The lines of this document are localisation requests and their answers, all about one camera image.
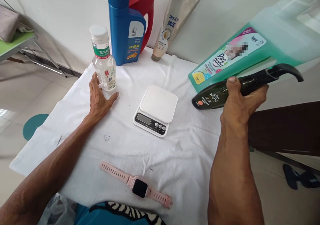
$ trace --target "plastic bag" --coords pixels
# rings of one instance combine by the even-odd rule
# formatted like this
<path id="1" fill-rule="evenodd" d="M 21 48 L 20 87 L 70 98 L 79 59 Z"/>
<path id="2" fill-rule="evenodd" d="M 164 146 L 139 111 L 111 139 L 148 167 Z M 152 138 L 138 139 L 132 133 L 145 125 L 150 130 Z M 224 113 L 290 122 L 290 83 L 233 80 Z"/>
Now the plastic bag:
<path id="1" fill-rule="evenodd" d="M 44 209 L 38 225 L 73 224 L 76 208 L 75 202 L 56 193 Z"/>

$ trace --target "green table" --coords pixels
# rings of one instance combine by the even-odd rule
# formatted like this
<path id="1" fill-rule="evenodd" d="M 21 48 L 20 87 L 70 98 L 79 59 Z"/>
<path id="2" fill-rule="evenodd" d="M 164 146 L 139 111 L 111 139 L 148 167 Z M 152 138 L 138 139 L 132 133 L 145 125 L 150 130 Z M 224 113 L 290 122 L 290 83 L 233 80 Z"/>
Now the green table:
<path id="1" fill-rule="evenodd" d="M 0 40 L 0 62 L 10 58 L 37 39 L 38 36 L 35 32 L 21 33 L 16 31 L 11 42 L 7 43 Z"/>
<path id="2" fill-rule="evenodd" d="M 10 58 L 12 55 L 14 55 L 20 51 L 31 62 L 38 64 L 44 68 L 47 68 L 49 71 L 54 71 L 55 73 L 57 73 L 60 76 L 67 77 L 66 74 L 61 70 L 59 65 L 51 58 L 51 56 L 46 52 L 46 50 L 37 42 L 37 39 L 38 39 L 38 36 L 35 32 L 21 33 L 21 32 L 16 31 L 11 42 L 3 42 L 0 40 L 0 62 Z M 40 50 L 34 50 L 34 49 L 31 50 L 31 49 L 27 48 L 28 45 L 31 45 L 32 43 L 36 44 Z M 28 57 L 26 55 L 26 52 L 22 51 L 23 49 L 36 51 L 39 53 L 44 53 L 49 58 L 49 60 L 54 64 L 56 69 L 31 59 L 30 57 Z"/>

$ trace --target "right hand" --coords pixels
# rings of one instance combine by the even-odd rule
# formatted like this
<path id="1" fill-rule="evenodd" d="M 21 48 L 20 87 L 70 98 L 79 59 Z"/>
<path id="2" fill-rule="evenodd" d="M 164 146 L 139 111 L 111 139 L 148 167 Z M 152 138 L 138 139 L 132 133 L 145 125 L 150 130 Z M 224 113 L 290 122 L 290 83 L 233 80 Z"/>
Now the right hand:
<path id="1" fill-rule="evenodd" d="M 220 117 L 221 124 L 247 125 L 250 116 L 266 101 L 269 86 L 263 85 L 249 95 L 242 96 L 241 83 L 237 77 L 232 76 L 227 80 L 227 88 L 229 96 Z"/>
<path id="2" fill-rule="evenodd" d="M 92 75 L 92 79 L 89 83 L 90 87 L 90 112 L 89 117 L 94 121 L 99 122 L 108 113 L 112 107 L 114 101 L 118 98 L 119 93 L 113 93 L 107 100 L 101 88 L 99 87 L 99 80 L 97 73 Z"/>

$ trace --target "red plastic bottle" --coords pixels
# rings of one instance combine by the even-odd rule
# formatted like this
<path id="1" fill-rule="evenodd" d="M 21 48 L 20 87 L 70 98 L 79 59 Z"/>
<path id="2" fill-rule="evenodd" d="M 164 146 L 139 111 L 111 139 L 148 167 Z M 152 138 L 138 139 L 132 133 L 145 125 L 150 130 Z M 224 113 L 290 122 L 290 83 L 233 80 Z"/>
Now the red plastic bottle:
<path id="1" fill-rule="evenodd" d="M 148 28 L 144 34 L 140 54 L 147 45 L 151 35 L 153 24 L 153 3 L 154 0 L 129 0 L 129 8 L 139 11 L 143 16 L 148 14 Z"/>

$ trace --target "human arm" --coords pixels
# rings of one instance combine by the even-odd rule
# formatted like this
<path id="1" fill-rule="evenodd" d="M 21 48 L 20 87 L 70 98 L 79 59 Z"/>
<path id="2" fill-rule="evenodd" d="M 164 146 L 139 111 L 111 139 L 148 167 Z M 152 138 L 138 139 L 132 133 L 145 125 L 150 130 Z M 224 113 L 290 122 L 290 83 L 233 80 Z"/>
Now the human arm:
<path id="1" fill-rule="evenodd" d="M 250 166 L 248 120 L 266 100 L 268 86 L 243 97 L 239 80 L 231 77 L 227 88 L 229 96 L 220 117 L 221 134 L 210 174 L 208 223 L 263 225 Z"/>
<path id="2" fill-rule="evenodd" d="M 37 224 L 49 200 L 71 174 L 86 139 L 107 114 L 119 93 L 106 100 L 97 74 L 89 83 L 90 112 L 78 128 L 42 161 L 17 187 L 0 208 L 0 224 Z"/>

